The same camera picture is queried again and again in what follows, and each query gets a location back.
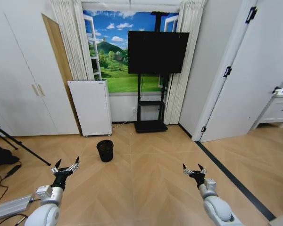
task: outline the white curtain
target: white curtain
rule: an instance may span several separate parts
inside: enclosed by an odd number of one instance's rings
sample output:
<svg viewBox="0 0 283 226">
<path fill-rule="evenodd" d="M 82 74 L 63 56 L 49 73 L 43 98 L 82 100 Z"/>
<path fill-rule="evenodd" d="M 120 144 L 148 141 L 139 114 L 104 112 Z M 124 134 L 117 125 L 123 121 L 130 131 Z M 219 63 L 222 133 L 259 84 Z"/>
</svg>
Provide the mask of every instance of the white curtain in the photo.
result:
<svg viewBox="0 0 283 226">
<path fill-rule="evenodd" d="M 176 31 L 189 32 L 190 35 L 188 38 L 182 71 L 181 73 L 172 74 L 170 76 L 168 91 L 166 94 L 164 118 L 164 123 L 167 125 L 177 124 L 179 122 L 204 4 L 205 0 L 184 0 L 180 4 Z"/>
<path fill-rule="evenodd" d="M 50 0 L 66 50 L 73 80 L 94 80 L 80 0 Z"/>
</svg>

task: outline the floor trim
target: floor trim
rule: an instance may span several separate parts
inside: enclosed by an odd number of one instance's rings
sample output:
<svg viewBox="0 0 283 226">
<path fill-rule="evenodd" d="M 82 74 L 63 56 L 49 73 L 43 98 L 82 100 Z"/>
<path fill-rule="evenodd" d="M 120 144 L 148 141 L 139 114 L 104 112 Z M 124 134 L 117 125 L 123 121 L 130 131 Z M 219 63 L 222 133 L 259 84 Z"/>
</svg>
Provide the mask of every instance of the floor trim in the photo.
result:
<svg viewBox="0 0 283 226">
<path fill-rule="evenodd" d="M 130 124 L 135 122 L 136 121 L 113 121 L 112 124 Z"/>
<path fill-rule="evenodd" d="M 192 135 L 180 123 L 178 125 L 189 136 L 189 138 L 192 138 Z"/>
<path fill-rule="evenodd" d="M 250 200 L 253 205 L 266 217 L 269 221 L 276 219 L 276 216 L 257 199 L 252 192 L 249 191 L 200 141 L 195 142 L 203 152 L 218 166 L 221 171 L 236 185 L 236 187 Z"/>
</svg>

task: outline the wooden floor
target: wooden floor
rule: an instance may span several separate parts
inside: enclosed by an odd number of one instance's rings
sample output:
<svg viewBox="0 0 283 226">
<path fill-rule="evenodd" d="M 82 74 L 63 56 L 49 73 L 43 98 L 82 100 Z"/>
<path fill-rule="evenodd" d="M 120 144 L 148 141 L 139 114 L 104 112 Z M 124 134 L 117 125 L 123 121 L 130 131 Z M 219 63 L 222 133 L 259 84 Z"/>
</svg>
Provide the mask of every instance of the wooden floor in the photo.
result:
<svg viewBox="0 0 283 226">
<path fill-rule="evenodd" d="M 115 155 L 109 163 L 102 163 L 97 153 L 96 144 L 103 139 L 114 143 Z M 208 170 L 207 177 L 217 182 L 218 194 L 246 226 L 267 225 L 263 215 L 179 126 L 168 126 L 163 133 L 136 134 L 133 124 L 125 124 L 113 129 L 110 137 L 66 135 L 19 140 L 52 164 L 62 158 L 61 167 L 80 156 L 79 170 L 67 180 L 60 226 L 212 226 L 196 182 L 183 174 L 183 162 L 193 170 L 197 163 Z M 2 140 L 0 144 L 9 148 Z M 49 167 L 26 151 L 14 154 L 23 166 L 3 182 L 9 190 L 2 202 L 31 194 L 41 185 L 50 185 L 54 178 Z M 0 166 L 1 175 L 11 168 Z M 261 186 L 261 195 L 269 190 Z M 32 203 L 26 213 L 37 206 L 37 202 Z M 14 225 L 18 219 L 2 225 Z"/>
<path fill-rule="evenodd" d="M 247 135 L 203 145 L 276 217 L 283 214 L 283 129 L 261 124 Z"/>
</svg>

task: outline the television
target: television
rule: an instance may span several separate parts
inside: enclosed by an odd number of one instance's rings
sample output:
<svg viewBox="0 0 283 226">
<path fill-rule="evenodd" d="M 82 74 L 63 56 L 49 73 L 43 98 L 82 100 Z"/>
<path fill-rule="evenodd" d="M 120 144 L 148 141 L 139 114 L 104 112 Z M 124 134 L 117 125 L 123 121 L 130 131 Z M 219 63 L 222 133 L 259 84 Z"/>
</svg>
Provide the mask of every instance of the television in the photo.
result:
<svg viewBox="0 0 283 226">
<path fill-rule="evenodd" d="M 129 73 L 180 73 L 189 33 L 128 31 Z"/>
</svg>

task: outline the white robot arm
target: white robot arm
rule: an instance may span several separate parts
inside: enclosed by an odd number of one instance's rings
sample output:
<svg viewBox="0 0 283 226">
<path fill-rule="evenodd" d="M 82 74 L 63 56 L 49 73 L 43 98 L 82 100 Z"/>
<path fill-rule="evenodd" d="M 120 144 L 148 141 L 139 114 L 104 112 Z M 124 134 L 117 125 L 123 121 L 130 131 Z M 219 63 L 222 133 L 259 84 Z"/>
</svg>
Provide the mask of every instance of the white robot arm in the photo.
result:
<svg viewBox="0 0 283 226">
<path fill-rule="evenodd" d="M 60 215 L 60 204 L 68 176 L 79 168 L 79 157 L 75 163 L 68 168 L 58 169 L 61 160 L 54 168 L 51 168 L 56 177 L 52 185 L 45 185 L 38 188 L 36 194 L 41 198 L 41 206 L 37 208 L 26 220 L 25 226 L 55 226 Z"/>
<path fill-rule="evenodd" d="M 205 179 L 206 170 L 199 165 L 200 171 L 189 170 L 183 164 L 183 173 L 194 178 L 197 188 L 204 201 L 203 206 L 216 226 L 243 226 L 241 221 L 232 212 L 226 201 L 218 197 L 215 192 L 216 182 L 213 179 Z"/>
</svg>

